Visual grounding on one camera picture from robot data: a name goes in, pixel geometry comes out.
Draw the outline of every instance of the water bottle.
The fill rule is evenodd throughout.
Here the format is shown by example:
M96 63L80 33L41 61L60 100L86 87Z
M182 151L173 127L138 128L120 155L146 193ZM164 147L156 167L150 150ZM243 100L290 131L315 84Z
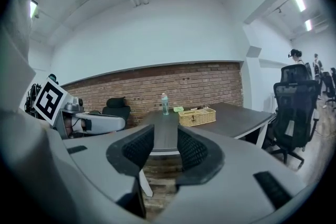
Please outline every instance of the water bottle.
M167 94L163 93L161 96L163 115L169 115L169 101Z

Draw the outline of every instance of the white wall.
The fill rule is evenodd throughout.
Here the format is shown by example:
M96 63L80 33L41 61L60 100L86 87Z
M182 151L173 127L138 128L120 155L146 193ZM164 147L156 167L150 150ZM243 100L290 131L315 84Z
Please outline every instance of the white wall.
M55 48L60 85L117 70L193 61L242 61L219 0L150 0L115 6Z
M271 112L273 85L280 82L281 68L294 63L291 58L288 58L288 53L293 47L287 38L262 19L253 21L250 27L256 43L261 48L259 63L262 85L259 87L259 97L263 110Z
M295 39L292 42L294 48L302 51L302 58L309 62L312 68L314 54L319 55L323 68L330 72L330 68L336 68L336 34L334 29L329 28L315 34L313 31Z
M253 21L250 26L261 47L259 59L282 63L284 66L293 64L293 60L288 58L293 47L287 38L262 19Z
M30 40L28 62L29 65L34 69L36 75L26 93L21 101L20 108L24 110L24 105L27 98L27 91L30 90L33 84L43 84L50 74L50 63L51 63L52 49L43 44L39 44L33 40Z

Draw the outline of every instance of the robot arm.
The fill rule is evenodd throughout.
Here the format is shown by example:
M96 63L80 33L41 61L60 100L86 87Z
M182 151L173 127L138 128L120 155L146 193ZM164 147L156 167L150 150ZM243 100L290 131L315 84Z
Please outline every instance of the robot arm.
M98 135L125 128L125 119L83 112L83 101L73 97L50 78L40 90L33 106L61 135L68 138L65 119L71 119L71 132Z

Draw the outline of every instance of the brick wall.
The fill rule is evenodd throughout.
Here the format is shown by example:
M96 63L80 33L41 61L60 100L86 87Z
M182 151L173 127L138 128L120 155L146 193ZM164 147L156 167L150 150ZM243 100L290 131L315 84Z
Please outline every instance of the brick wall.
M128 126L149 111L161 109L165 92L170 106L185 108L227 102L243 105L239 63L196 63L125 71L75 82L63 87L83 99L85 111L102 111L112 97L126 97L131 107Z

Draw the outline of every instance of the ar tag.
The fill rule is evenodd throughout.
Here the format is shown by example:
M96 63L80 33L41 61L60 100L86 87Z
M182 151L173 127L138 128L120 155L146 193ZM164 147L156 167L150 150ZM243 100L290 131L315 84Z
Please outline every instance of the ar tag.
M40 90L33 108L51 125L54 125L58 111L71 101L71 95L51 79L47 79Z

